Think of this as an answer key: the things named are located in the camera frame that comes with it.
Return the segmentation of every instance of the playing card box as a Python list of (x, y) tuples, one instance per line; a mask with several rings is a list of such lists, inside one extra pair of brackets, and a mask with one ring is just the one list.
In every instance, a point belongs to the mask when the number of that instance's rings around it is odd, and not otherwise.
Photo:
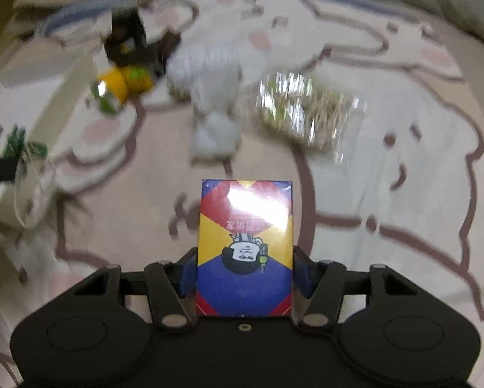
[(292, 229), (290, 182), (204, 180), (197, 313), (224, 317), (289, 313)]

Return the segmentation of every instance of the plastic bag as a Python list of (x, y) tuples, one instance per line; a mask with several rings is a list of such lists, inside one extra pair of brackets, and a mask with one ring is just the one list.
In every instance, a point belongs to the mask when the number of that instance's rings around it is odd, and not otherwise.
[(315, 75), (272, 70), (244, 97), (238, 114), (303, 148), (333, 156), (347, 166), (366, 104)]

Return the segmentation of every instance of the yellow toy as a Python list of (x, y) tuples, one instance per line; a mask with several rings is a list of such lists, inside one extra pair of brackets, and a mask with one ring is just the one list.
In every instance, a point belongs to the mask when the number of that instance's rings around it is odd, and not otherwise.
[(154, 87), (148, 69), (142, 66), (114, 67), (91, 85), (91, 93), (105, 113), (117, 113), (129, 96)]

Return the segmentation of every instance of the snack package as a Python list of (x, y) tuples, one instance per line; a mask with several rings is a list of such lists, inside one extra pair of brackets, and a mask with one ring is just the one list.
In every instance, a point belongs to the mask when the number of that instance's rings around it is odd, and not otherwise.
[(347, 166), (365, 109), (366, 104), (347, 90), (313, 75), (277, 69), (242, 98), (237, 114)]
[(197, 313), (223, 317), (290, 313), (292, 224), (290, 182), (203, 181)]

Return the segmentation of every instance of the white stuffed toy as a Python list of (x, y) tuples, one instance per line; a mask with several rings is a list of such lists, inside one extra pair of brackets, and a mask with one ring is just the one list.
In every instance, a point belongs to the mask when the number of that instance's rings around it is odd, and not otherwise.
[(195, 130), (190, 141), (193, 160), (227, 160), (241, 141), (231, 118), (240, 86), (240, 63), (228, 48), (180, 48), (168, 61), (170, 90), (192, 100)]
[(192, 159), (229, 159), (240, 145), (240, 126), (231, 118), (240, 78), (238, 69), (202, 74), (191, 89), (195, 130)]

